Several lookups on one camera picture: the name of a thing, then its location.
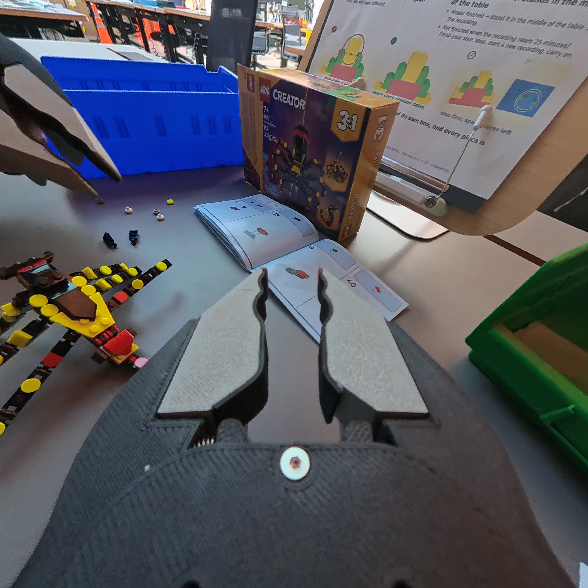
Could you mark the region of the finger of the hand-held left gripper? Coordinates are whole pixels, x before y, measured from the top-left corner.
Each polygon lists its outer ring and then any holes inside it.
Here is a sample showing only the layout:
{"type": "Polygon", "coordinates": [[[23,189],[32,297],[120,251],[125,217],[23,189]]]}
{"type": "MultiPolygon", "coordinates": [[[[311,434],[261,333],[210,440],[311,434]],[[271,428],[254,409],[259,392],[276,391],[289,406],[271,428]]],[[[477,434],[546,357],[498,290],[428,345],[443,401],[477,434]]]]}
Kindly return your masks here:
{"type": "Polygon", "coordinates": [[[1,111],[10,115],[23,134],[74,169],[87,158],[113,180],[121,181],[112,159],[74,106],[22,65],[1,68],[1,111]]]}
{"type": "Polygon", "coordinates": [[[67,161],[23,134],[4,111],[1,111],[1,172],[25,175],[39,185],[50,180],[99,198],[96,190],[67,161]]]}

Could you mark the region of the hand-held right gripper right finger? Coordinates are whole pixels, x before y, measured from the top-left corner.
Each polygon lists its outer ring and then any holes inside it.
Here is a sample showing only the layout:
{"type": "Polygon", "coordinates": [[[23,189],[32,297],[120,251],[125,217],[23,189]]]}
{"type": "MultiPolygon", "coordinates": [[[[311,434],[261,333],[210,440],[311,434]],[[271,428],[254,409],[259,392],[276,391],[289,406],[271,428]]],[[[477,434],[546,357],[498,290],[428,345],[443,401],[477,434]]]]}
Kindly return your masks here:
{"type": "Polygon", "coordinates": [[[326,423],[367,423],[384,440],[388,419],[429,416],[390,323],[325,269],[318,272],[319,402],[326,423]]]}

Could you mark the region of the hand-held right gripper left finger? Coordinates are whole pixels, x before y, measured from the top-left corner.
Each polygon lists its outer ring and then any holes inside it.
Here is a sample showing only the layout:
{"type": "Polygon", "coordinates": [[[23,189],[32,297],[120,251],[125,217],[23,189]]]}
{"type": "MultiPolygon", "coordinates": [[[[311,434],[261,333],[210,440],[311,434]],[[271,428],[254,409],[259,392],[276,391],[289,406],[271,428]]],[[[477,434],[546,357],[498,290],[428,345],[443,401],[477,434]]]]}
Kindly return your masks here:
{"type": "Polygon", "coordinates": [[[199,318],[158,407],[159,417],[243,424],[268,400],[266,268],[254,270],[199,318]]]}

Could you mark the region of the lego instruction booklet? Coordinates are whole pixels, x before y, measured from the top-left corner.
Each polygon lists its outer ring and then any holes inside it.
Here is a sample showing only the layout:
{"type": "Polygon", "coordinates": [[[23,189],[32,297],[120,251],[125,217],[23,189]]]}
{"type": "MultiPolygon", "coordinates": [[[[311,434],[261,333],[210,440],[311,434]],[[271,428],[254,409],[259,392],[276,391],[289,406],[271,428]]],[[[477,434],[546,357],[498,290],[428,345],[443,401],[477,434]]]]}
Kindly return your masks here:
{"type": "Polygon", "coordinates": [[[343,245],[321,239],[301,213],[262,194],[199,204],[194,212],[247,271],[267,269],[270,290],[316,342],[321,331],[319,268],[333,274],[386,320],[408,307],[343,245]]]}

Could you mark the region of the lego spider model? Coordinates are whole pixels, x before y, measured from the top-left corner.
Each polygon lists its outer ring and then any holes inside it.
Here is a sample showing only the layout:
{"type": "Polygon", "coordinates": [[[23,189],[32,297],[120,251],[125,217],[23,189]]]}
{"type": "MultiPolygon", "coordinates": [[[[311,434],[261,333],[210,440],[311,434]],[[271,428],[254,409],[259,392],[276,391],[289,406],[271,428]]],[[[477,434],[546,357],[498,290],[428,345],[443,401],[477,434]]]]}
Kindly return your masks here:
{"type": "Polygon", "coordinates": [[[148,362],[137,354],[136,331],[120,328],[113,313],[172,263],[164,259],[145,272],[137,266],[115,263],[65,273],[54,266],[54,256],[46,251],[41,256],[1,268],[2,281],[16,279],[23,287],[10,303],[1,306],[1,333],[14,327],[26,313],[37,315],[1,343],[1,364],[7,363],[50,326],[65,328],[62,338],[1,408],[1,433],[81,338],[95,347],[92,358],[99,364],[105,361],[128,364],[138,370],[148,362]]]}

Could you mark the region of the lego set cardboard box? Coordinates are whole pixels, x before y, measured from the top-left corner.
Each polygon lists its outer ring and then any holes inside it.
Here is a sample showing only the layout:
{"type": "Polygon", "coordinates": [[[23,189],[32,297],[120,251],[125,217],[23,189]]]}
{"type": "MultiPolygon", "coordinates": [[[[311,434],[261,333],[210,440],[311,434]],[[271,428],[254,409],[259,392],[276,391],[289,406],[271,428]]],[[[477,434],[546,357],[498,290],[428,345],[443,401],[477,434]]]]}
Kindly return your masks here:
{"type": "Polygon", "coordinates": [[[357,234],[399,102],[287,68],[237,77],[245,180],[333,240],[357,234]]]}

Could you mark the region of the orange striped barrier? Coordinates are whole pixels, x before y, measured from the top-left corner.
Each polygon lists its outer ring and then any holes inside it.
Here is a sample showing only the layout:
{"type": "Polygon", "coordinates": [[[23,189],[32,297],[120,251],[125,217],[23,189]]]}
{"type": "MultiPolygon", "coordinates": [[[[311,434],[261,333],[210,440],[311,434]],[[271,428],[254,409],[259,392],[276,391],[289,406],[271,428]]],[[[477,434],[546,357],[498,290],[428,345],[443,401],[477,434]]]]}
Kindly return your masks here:
{"type": "Polygon", "coordinates": [[[113,40],[111,38],[111,35],[109,34],[109,31],[107,29],[107,26],[105,25],[104,20],[100,16],[98,7],[90,1],[87,1],[86,3],[88,4],[89,11],[91,13],[93,23],[96,27],[100,43],[106,45],[113,45],[113,40]]]}

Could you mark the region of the blue plastic bin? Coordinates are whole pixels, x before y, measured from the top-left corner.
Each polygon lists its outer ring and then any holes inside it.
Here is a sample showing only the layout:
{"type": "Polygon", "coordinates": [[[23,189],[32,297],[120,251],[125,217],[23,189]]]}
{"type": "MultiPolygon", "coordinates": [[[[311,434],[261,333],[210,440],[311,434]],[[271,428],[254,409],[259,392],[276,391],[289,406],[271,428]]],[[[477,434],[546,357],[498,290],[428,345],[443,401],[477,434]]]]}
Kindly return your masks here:
{"type": "Polygon", "coordinates": [[[224,67],[43,56],[121,175],[243,164],[238,77],[224,67]]]}

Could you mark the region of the dark framed work table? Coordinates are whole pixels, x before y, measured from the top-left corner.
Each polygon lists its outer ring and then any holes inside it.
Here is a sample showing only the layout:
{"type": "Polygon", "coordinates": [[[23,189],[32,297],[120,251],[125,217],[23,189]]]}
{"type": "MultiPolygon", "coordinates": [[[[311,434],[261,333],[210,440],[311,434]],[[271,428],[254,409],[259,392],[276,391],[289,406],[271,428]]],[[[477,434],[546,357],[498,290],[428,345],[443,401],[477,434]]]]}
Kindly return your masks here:
{"type": "Polygon", "coordinates": [[[170,1],[90,1],[113,45],[127,45],[170,62],[205,64],[210,16],[170,1]]]}

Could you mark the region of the green plastic bin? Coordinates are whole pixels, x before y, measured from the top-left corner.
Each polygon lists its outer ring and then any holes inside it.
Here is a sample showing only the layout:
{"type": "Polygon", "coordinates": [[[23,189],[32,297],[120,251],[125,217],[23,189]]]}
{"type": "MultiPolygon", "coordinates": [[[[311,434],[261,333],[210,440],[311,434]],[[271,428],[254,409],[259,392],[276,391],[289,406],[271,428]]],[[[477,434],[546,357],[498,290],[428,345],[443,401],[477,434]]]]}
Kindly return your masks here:
{"type": "Polygon", "coordinates": [[[587,475],[587,244],[547,261],[466,338],[469,359],[587,475]]]}

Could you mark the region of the black office chair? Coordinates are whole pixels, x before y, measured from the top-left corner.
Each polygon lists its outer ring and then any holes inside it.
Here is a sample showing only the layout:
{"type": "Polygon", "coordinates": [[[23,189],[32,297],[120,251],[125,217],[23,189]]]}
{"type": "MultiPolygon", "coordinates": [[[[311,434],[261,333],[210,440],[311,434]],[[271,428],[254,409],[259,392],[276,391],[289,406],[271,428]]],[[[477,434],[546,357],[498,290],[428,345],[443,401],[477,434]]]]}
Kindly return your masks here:
{"type": "Polygon", "coordinates": [[[212,1],[206,69],[250,67],[257,1],[212,1]]]}

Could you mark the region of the grey office chair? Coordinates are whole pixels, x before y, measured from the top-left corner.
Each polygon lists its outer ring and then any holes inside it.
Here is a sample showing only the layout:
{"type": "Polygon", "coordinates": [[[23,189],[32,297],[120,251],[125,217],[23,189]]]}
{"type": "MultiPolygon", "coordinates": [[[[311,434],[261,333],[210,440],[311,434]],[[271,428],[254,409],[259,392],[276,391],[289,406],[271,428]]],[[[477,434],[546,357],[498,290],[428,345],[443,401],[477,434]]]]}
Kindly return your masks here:
{"type": "Polygon", "coordinates": [[[283,25],[281,44],[281,67],[285,68],[289,61],[299,63],[304,55],[306,40],[302,36],[299,24],[299,11],[295,5],[280,4],[279,15],[283,25]]]}

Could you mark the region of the wooden display stand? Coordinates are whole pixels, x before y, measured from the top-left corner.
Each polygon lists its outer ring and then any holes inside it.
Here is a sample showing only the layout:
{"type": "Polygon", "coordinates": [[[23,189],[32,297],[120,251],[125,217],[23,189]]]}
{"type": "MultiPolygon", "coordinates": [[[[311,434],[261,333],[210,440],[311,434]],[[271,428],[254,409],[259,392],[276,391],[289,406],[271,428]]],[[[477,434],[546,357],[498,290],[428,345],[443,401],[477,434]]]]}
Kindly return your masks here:
{"type": "MultiPolygon", "coordinates": [[[[307,47],[300,64],[302,70],[307,65],[307,47]]],[[[443,186],[429,190],[432,185],[428,183],[414,183],[401,174],[396,163],[388,166],[381,162],[373,189],[450,231],[488,235],[509,229],[532,214],[586,155],[587,78],[496,192],[475,212],[452,205],[445,195],[446,213],[436,216],[428,212],[424,199],[439,194],[443,186]]]]}

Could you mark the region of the printed instruction sheet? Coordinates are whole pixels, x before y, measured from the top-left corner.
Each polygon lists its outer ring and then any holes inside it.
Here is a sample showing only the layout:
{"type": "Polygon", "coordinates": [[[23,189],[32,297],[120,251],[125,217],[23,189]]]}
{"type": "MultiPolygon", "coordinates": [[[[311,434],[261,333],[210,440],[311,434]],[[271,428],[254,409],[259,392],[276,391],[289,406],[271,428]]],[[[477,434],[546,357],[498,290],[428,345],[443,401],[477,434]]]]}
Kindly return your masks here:
{"type": "Polygon", "coordinates": [[[324,1],[305,70],[399,110],[382,163],[475,212],[587,77],[587,1],[324,1]]]}

